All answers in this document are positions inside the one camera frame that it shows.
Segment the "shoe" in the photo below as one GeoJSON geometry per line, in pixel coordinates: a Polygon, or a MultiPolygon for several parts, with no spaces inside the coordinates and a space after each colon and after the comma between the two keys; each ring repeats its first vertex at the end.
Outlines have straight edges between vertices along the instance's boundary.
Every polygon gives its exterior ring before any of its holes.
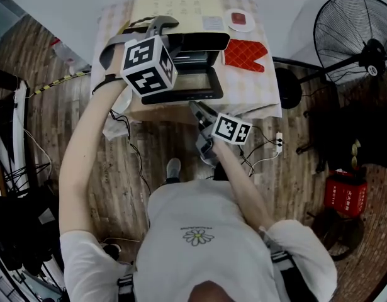
{"type": "Polygon", "coordinates": [[[181,172],[181,161],[178,158],[172,158],[167,164],[167,179],[179,178],[181,172]]]}

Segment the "table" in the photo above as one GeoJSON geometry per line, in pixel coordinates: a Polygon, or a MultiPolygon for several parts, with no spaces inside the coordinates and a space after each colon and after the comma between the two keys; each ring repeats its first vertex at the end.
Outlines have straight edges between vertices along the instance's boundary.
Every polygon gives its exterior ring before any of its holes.
{"type": "MultiPolygon", "coordinates": [[[[253,15],[256,23],[255,30],[250,33],[240,33],[229,29],[231,38],[261,42],[269,53],[260,59],[259,63],[265,67],[264,73],[251,72],[236,67],[225,66],[221,63],[219,54],[214,68],[223,88],[224,97],[204,101],[217,111],[238,116],[242,119],[265,118],[268,116],[281,117],[278,85],[270,48],[266,34],[259,20],[258,8],[253,0],[222,0],[225,10],[230,8],[243,9],[253,15]]],[[[106,42],[130,19],[133,1],[114,4],[103,9],[99,19],[99,31],[94,49],[94,60],[91,73],[91,90],[103,79],[104,69],[99,63],[99,54],[106,42]]],[[[125,114],[131,120],[165,120],[181,123],[194,123],[187,102],[181,104],[153,104],[143,105],[140,98],[133,95],[132,103],[125,114]]],[[[125,126],[120,122],[108,119],[104,134],[108,138],[125,134],[125,126]]]]}

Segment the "wooden floor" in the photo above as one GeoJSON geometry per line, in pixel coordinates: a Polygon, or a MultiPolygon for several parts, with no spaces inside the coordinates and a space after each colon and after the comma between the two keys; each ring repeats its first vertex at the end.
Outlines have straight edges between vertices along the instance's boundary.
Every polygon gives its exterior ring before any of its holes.
{"type": "MultiPolygon", "coordinates": [[[[23,18],[1,41],[0,69],[26,79],[31,91],[68,74],[67,67],[49,46],[52,41],[53,36],[35,20],[28,16],[23,18]]],[[[298,77],[306,75],[303,69],[291,69],[298,77]]],[[[88,103],[89,83],[88,76],[81,77],[52,87],[29,100],[28,129],[52,158],[52,179],[55,182],[72,131],[88,103]]],[[[304,94],[310,94],[321,86],[318,80],[302,85],[304,94]]],[[[310,224],[310,217],[306,213],[318,213],[323,207],[328,173],[315,173],[318,156],[313,150],[302,155],[297,155],[295,150],[309,141],[309,126],[303,116],[304,111],[314,107],[329,108],[334,97],[329,89],[324,89],[313,97],[303,98],[296,108],[284,110],[282,118],[253,121],[269,139],[274,138],[277,131],[283,133],[282,154],[275,160],[259,164],[253,176],[277,219],[295,218],[310,224]]],[[[165,166],[172,157],[179,157],[182,161],[183,181],[212,175],[211,169],[202,163],[194,151],[196,134],[195,126],[169,122],[132,125],[131,142],[142,154],[143,174],[151,191],[164,181],[165,166]]],[[[264,141],[260,131],[254,130],[245,145],[245,153],[248,154],[264,141]]],[[[38,163],[47,161],[36,147],[33,147],[33,151],[38,163]]],[[[273,154],[274,146],[267,144],[257,150],[250,161],[255,162],[273,154]]],[[[387,206],[387,170],[371,167],[370,171],[370,194],[364,216],[367,234],[356,254],[337,264],[339,288],[335,301],[364,301],[387,271],[387,258],[385,265],[379,268],[378,275],[378,265],[372,263],[372,257],[376,254],[383,256],[382,252],[387,252],[387,243],[379,243],[379,238],[387,237],[387,229],[380,230],[381,225],[377,222],[382,216],[379,210],[376,211],[378,206],[387,206]],[[363,275],[364,271],[365,274],[371,274],[367,288],[363,285],[367,277],[363,275]]],[[[102,137],[89,186],[91,215],[101,240],[107,237],[143,240],[148,230],[145,209],[149,190],[138,172],[138,158],[126,138],[109,142],[102,137]]],[[[125,252],[135,254],[139,242],[127,243],[132,245],[127,245],[125,252]]]]}

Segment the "plug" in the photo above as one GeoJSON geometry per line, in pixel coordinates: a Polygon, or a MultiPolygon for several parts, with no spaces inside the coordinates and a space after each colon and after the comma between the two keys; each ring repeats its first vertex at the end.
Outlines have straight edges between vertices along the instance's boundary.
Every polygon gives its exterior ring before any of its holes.
{"type": "Polygon", "coordinates": [[[281,132],[276,133],[276,152],[280,154],[283,151],[283,134],[281,132]]]}

